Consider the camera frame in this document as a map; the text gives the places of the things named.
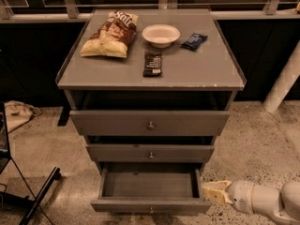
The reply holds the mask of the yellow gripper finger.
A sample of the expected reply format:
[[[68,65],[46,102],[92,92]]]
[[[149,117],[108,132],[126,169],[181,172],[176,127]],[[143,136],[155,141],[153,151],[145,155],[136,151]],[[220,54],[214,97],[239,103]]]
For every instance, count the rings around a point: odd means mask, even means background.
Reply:
[[[232,181],[229,180],[204,182],[202,184],[202,194],[210,201],[218,204],[233,204],[228,193],[228,188],[231,184]]]

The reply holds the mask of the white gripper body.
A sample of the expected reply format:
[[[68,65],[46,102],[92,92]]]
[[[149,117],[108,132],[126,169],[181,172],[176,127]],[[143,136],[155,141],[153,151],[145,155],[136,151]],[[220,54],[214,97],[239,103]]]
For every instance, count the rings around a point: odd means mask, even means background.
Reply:
[[[232,202],[231,206],[237,212],[252,215],[252,191],[254,183],[250,181],[234,181],[232,182],[227,191],[229,199]]]

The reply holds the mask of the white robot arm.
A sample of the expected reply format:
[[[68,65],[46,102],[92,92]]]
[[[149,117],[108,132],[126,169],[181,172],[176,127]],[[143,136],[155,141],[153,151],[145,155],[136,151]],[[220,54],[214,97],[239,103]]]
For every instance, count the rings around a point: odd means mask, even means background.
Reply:
[[[273,113],[300,76],[300,42],[267,95],[263,107]],[[240,213],[261,215],[277,225],[300,225],[300,182],[282,188],[256,185],[245,180],[205,182],[202,194],[218,204],[230,204]]]

